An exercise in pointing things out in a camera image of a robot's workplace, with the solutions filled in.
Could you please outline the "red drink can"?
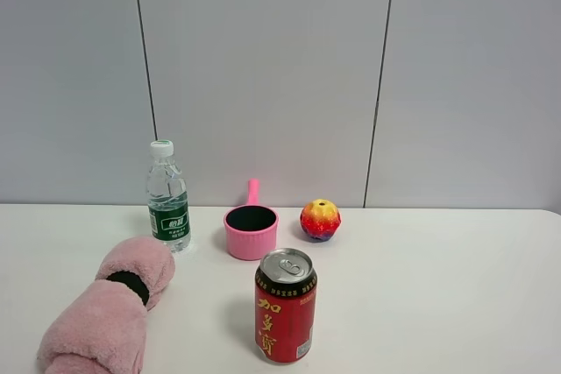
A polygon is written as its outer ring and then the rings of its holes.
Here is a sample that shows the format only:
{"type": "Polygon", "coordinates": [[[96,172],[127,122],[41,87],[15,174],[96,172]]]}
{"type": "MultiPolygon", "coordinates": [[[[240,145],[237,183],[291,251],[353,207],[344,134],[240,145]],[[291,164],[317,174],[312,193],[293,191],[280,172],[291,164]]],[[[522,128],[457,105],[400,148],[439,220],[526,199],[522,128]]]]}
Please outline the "red drink can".
{"type": "Polygon", "coordinates": [[[255,342],[274,363],[294,363],[309,352],[317,275],[303,251],[267,253],[255,273],[255,342]]]}

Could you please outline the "rolled pink fluffy towel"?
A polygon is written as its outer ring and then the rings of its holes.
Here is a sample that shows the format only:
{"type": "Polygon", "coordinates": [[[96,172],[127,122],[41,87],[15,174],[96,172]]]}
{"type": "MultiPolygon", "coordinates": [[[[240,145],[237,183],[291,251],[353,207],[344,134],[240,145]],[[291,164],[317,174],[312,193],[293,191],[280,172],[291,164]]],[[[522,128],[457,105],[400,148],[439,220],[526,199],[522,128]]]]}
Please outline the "rolled pink fluffy towel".
{"type": "Polygon", "coordinates": [[[116,245],[94,282],[51,324],[37,354],[45,373],[140,373],[146,349],[147,315],[174,276],[172,252],[139,236],[116,245]],[[127,286],[108,281],[114,272],[138,274],[150,291],[145,307],[127,286]]]}

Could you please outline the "pink toy saucepan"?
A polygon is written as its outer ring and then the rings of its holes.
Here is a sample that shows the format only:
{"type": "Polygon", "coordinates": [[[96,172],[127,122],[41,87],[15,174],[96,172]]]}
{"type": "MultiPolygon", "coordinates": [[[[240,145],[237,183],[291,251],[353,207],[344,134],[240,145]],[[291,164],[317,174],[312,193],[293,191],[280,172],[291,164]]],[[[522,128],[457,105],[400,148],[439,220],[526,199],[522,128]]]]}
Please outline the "pink toy saucepan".
{"type": "Polygon", "coordinates": [[[259,203],[259,180],[250,179],[246,203],[224,216],[228,253],[240,260],[261,260],[276,248],[278,222],[277,213],[259,203]]]}

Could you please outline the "black elastic band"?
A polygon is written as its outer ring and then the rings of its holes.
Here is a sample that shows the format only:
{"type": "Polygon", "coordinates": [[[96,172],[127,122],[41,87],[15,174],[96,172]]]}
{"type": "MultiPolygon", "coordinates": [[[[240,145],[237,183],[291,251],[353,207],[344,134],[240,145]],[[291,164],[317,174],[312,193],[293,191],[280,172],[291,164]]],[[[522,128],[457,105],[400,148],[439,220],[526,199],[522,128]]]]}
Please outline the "black elastic band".
{"type": "Polygon", "coordinates": [[[134,273],[128,271],[114,272],[106,278],[108,281],[116,282],[127,286],[135,292],[142,300],[143,305],[146,307],[150,299],[150,291],[142,278],[134,273]]]}

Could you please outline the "rainbow textured ball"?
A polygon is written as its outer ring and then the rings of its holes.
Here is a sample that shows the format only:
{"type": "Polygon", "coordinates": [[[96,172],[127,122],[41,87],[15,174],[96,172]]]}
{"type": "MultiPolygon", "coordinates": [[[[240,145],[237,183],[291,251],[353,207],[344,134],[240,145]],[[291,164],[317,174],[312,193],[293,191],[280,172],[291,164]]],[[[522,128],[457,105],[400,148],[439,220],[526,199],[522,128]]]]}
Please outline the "rainbow textured ball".
{"type": "Polygon", "coordinates": [[[341,224],[337,206],[325,199],[306,204],[300,214],[300,224],[306,236],[314,241],[329,241],[341,224]]]}

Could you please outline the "clear water bottle green label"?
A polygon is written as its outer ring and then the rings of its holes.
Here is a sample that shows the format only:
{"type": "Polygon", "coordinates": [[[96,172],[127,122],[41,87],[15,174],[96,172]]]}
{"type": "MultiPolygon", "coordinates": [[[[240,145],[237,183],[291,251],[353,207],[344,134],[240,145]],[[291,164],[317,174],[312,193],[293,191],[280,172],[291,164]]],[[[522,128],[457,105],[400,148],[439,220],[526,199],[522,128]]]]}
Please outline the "clear water bottle green label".
{"type": "Polygon", "coordinates": [[[186,183],[175,162],[172,141],[151,142],[150,155],[146,196],[151,231],[170,251],[179,253],[191,240],[186,183]]]}

